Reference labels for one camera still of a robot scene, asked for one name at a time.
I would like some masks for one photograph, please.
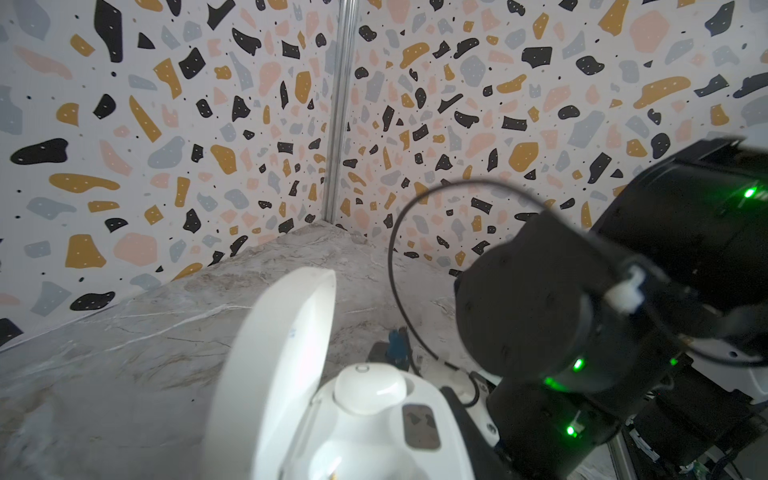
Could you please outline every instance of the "black cable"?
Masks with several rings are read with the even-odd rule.
[[[475,396],[474,398],[472,398],[472,400],[469,401],[469,403],[462,403],[465,409],[475,406],[478,400],[480,400],[480,387],[478,386],[478,383],[475,381],[475,375],[477,374],[478,374],[477,372],[469,373],[469,381],[472,382],[472,385],[475,387]]]
[[[731,463],[733,460],[736,460],[736,457],[739,456],[740,451],[741,450],[739,449],[734,449],[723,455],[723,458],[717,461],[715,466],[712,468],[712,471],[709,473],[709,475],[707,475],[707,480],[719,480],[720,474],[723,473],[726,465]]]
[[[548,211],[548,208],[546,205],[544,205],[543,202],[541,202],[538,198],[533,197],[530,193],[523,190],[520,187],[517,187],[513,184],[506,184],[504,182],[496,181],[496,180],[488,180],[488,179],[482,179],[482,178],[475,178],[471,180],[459,180],[452,184],[441,184],[437,187],[430,188],[427,191],[421,192],[419,195],[416,195],[415,198],[410,200],[405,207],[403,207],[402,211],[400,212],[400,215],[397,216],[397,220],[395,220],[395,224],[392,226],[392,233],[389,238],[389,251],[387,252],[387,270],[389,273],[389,286],[392,288],[392,295],[395,297],[395,302],[397,303],[397,308],[400,310],[400,314],[402,315],[402,318],[405,320],[406,325],[408,326],[408,329],[413,333],[413,336],[416,338],[416,341],[419,342],[419,344],[422,346],[424,350],[435,360],[438,360],[440,362],[443,362],[447,367],[449,367],[452,370],[459,370],[459,367],[456,365],[446,362],[445,360],[440,360],[438,355],[430,349],[427,344],[424,342],[422,337],[419,335],[419,332],[416,331],[416,328],[414,328],[413,324],[411,323],[411,319],[408,317],[408,314],[406,313],[405,308],[402,306],[402,301],[400,300],[400,295],[397,293],[397,287],[395,285],[395,271],[392,268],[392,258],[395,251],[395,240],[397,239],[397,232],[400,228],[400,224],[402,223],[403,219],[405,218],[405,215],[411,210],[414,205],[416,205],[420,200],[423,200],[427,198],[429,195],[439,192],[440,190],[445,190],[447,188],[452,187],[460,187],[462,185],[492,185],[494,187],[501,188],[503,190],[506,190],[507,192],[512,192],[513,194],[517,194],[520,197],[525,198],[526,200],[532,202],[537,207],[541,208],[543,211]],[[596,247],[593,247],[594,252],[600,257],[604,258],[602,252],[598,250]],[[411,363],[411,366],[413,367],[413,371],[417,376],[421,376],[421,373],[419,369],[416,367],[415,363],[412,359],[412,349],[410,346],[410,339],[408,340],[408,350],[409,350],[409,361]],[[480,398],[480,388],[478,387],[477,382],[474,378],[472,378],[472,374],[469,374],[469,379],[472,381],[472,385],[475,387],[475,398],[467,404],[464,404],[464,407],[469,408],[477,403],[477,401]]]
[[[733,470],[736,472],[736,475],[741,478],[741,480],[744,480],[744,475],[741,475],[741,471],[739,470],[739,467],[736,466],[736,462],[734,460],[730,461],[730,466],[733,467]]]
[[[696,356],[700,356],[701,358],[709,360],[710,362],[716,363],[718,365],[747,368],[756,366],[768,366],[768,358],[762,358],[761,360],[728,360],[719,356],[712,356],[709,353],[702,352],[701,350],[688,345],[679,336],[677,336],[675,332],[673,332],[670,327],[664,323],[664,321],[661,319],[661,315],[659,315],[659,312],[656,311],[656,309],[653,308],[653,306],[648,302],[643,302],[641,308],[645,312],[646,316],[650,319],[650,321],[654,323],[656,328],[661,330],[661,332],[682,352],[693,353]]]

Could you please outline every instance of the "white cable clip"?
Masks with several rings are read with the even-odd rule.
[[[645,301],[645,296],[639,288],[645,281],[645,271],[637,265],[632,265],[629,267],[629,274],[628,279],[613,285],[603,295],[603,299],[608,305],[624,315],[635,313]]]

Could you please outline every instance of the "white lid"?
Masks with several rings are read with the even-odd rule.
[[[406,378],[388,363],[358,363],[336,377],[333,401],[353,415],[378,415],[406,399]]]
[[[277,478],[323,372],[336,273],[300,268],[256,301],[221,372],[203,442],[203,479]]]

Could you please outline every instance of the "terrazzo wallpaper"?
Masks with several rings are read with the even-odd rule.
[[[209,1],[0,6],[3,340],[319,216],[339,3]]]
[[[515,182],[584,229],[644,168],[768,121],[766,0],[362,0],[334,223],[386,244],[441,182]],[[458,274],[536,209],[417,205],[398,250]]]

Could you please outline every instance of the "green led light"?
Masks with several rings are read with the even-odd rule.
[[[549,388],[553,390],[557,390],[558,392],[567,392],[568,389],[566,389],[563,385],[560,383],[555,382],[551,377],[547,377],[544,379],[544,384],[548,386]]]

